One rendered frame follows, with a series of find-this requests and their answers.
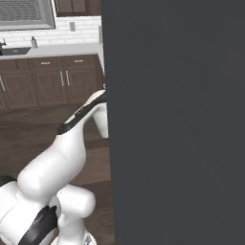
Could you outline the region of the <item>dark grey cabinet side panel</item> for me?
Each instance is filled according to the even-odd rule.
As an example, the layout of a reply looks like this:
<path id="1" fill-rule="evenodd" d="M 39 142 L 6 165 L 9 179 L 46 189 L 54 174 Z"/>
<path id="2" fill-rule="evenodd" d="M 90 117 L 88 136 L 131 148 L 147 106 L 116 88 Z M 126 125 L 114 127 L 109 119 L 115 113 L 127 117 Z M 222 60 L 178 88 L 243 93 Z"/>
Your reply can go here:
<path id="1" fill-rule="evenodd" d="M 117 245 L 245 245 L 245 0 L 101 0 Z"/>

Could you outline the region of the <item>brown base cupboard run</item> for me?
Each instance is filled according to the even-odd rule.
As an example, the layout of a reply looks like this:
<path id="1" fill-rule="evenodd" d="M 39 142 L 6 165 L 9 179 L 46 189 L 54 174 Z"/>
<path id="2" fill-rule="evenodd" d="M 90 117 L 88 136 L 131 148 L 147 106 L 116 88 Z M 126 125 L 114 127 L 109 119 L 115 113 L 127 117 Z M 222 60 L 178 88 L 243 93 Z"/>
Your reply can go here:
<path id="1" fill-rule="evenodd" d="M 98 55 L 0 59 L 0 110 L 85 102 L 102 85 Z"/>

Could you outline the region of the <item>dark sink basin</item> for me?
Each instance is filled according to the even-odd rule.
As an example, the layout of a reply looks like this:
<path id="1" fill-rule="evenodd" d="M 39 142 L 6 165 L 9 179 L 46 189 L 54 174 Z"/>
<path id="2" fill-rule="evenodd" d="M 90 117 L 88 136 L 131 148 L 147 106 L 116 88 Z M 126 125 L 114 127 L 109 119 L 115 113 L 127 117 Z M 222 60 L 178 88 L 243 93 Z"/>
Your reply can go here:
<path id="1" fill-rule="evenodd" d="M 0 50 L 0 56 L 18 56 L 25 55 L 31 47 L 22 47 L 22 48 L 8 48 Z"/>

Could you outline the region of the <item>brown wall cupboard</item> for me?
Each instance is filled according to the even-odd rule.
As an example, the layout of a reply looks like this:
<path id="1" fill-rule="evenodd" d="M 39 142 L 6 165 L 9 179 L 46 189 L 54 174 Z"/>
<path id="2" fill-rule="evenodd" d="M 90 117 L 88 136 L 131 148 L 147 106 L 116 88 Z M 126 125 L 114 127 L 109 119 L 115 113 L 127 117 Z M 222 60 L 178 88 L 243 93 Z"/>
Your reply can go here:
<path id="1" fill-rule="evenodd" d="M 100 0 L 54 0 L 57 17 L 100 16 Z"/>

